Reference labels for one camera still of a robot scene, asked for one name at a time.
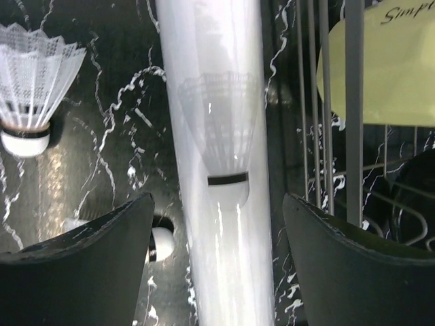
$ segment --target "clear plastic tube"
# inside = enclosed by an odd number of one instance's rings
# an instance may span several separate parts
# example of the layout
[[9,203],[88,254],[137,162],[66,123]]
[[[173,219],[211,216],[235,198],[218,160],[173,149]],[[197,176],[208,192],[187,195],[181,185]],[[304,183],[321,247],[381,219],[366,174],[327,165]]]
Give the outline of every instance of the clear plastic tube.
[[157,0],[202,326],[274,325],[258,0]]

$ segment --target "shuttlecock tube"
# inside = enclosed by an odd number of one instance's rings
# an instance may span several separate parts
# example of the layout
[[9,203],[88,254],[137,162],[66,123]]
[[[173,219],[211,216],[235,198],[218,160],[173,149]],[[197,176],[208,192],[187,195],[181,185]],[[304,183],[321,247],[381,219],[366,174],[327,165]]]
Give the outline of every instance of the shuttlecock tube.
[[157,0],[202,326],[274,325],[258,0]]

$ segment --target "shuttlecock cork base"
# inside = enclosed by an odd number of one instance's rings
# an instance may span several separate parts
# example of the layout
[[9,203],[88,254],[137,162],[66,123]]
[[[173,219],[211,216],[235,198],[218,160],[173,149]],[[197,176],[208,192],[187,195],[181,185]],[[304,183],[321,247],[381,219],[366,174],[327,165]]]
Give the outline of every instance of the shuttlecock cork base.
[[20,158],[33,158],[44,152],[50,142],[50,123],[26,129],[1,122],[1,143],[5,150]]

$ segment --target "black band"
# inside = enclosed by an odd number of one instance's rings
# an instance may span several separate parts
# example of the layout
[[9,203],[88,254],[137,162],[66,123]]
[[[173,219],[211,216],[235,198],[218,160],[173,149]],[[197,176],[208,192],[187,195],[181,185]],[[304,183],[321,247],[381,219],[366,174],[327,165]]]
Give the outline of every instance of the black band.
[[157,260],[156,241],[154,240],[154,235],[152,234],[152,230],[150,236],[150,243],[148,245],[148,257],[150,259],[150,262]]
[[50,128],[45,130],[14,130],[3,126],[2,131],[12,137],[23,138],[23,139],[38,139],[48,136],[50,134]]
[[215,177],[208,177],[207,181],[209,185],[230,185],[233,183],[240,183],[248,181],[248,173],[237,173],[235,175],[220,175]]

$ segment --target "shuttlecock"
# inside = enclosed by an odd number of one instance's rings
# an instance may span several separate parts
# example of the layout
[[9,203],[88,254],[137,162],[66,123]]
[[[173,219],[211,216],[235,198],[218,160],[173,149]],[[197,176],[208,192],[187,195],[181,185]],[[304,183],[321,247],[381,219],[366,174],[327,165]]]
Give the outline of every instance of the shuttlecock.
[[86,51],[42,30],[0,25],[1,142],[15,156],[42,153],[50,118],[77,75]]
[[[69,219],[63,221],[63,232],[69,232],[89,221],[83,219]],[[166,228],[152,228],[150,243],[145,257],[145,263],[162,261],[169,257],[175,249],[175,239],[170,230]]]
[[212,200],[222,209],[243,206],[249,195],[249,155],[262,104],[250,74],[205,73],[179,88],[184,116],[203,154]]

